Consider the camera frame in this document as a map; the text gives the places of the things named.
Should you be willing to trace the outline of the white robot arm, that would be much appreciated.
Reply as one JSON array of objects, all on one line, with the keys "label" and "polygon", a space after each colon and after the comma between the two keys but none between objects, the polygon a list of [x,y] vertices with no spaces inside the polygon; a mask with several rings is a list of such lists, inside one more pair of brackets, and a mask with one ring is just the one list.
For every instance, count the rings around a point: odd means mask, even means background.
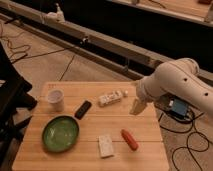
[{"label": "white robot arm", "polygon": [[160,64],[150,76],[134,82],[136,98],[130,113],[138,115],[148,103],[170,93],[213,115],[213,87],[199,79],[198,73],[199,65],[191,58]]}]

